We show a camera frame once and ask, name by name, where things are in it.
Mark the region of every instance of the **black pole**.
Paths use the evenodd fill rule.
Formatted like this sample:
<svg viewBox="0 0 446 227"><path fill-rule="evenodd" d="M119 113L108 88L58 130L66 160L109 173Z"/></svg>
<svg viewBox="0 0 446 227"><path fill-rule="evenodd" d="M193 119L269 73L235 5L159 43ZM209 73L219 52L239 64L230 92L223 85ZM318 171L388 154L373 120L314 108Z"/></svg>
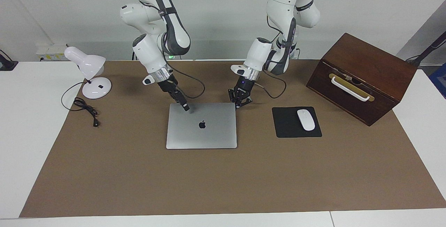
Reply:
<svg viewBox="0 0 446 227"><path fill-rule="evenodd" d="M19 62L7 60L2 54L0 54L0 63L2 63L0 71L12 71Z"/></svg>
<svg viewBox="0 0 446 227"><path fill-rule="evenodd" d="M418 67L424 58L430 54L432 51L437 49L441 44L446 40L446 32L444 32L442 35L440 35L439 38L437 38L424 52L422 52L419 57L416 57L414 60L408 60L407 62Z"/></svg>

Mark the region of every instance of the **brown desk mat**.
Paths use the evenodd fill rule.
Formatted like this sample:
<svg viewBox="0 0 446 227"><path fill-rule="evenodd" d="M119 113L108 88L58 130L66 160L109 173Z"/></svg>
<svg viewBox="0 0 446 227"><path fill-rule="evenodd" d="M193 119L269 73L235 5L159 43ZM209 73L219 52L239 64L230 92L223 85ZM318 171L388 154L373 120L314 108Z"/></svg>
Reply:
<svg viewBox="0 0 446 227"><path fill-rule="evenodd" d="M172 63L206 83L197 103L229 101L232 64ZM101 126L85 111L68 114L20 217L446 207L395 114L362 124L305 87L316 64L291 62L279 99L254 87L254 102L237 110L237 149L167 150L173 100L142 84L140 63L107 62L113 88L88 100ZM198 83L175 76L199 93ZM259 83L273 94L283 87L265 75ZM277 138L271 108L290 106L314 107L323 136Z"/></svg>

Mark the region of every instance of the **lamp head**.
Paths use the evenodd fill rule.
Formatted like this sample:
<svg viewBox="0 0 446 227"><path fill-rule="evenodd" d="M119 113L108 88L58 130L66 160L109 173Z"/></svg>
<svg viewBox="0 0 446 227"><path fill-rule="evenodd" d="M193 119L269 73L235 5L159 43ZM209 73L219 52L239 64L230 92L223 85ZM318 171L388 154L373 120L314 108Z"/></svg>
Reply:
<svg viewBox="0 0 446 227"><path fill-rule="evenodd" d="M87 55L74 46L65 49L65 57L79 66L85 79L90 80L97 74L102 74L105 58L99 55Z"/></svg>

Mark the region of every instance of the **white lamp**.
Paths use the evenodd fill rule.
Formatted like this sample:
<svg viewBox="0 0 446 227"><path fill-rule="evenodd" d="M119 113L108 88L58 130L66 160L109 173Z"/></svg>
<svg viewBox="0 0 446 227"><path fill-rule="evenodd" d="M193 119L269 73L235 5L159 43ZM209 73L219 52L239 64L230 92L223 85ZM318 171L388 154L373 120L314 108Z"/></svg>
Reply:
<svg viewBox="0 0 446 227"><path fill-rule="evenodd" d="M88 99L99 99L104 97L112 88L109 79L94 76L102 74L104 71L105 58L98 55L87 55L74 46L65 49L65 57L76 63L81 73L83 73L87 83L83 86L82 93Z"/></svg>

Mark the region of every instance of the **round white base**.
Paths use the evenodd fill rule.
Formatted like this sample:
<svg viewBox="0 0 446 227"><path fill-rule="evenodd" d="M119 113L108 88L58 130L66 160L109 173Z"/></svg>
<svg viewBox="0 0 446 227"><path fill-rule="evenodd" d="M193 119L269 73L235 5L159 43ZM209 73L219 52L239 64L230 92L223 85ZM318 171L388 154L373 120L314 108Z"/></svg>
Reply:
<svg viewBox="0 0 446 227"><path fill-rule="evenodd" d="M91 83L85 83L82 94L88 99L99 99L110 92L112 82L105 77L98 77L90 80Z"/></svg>

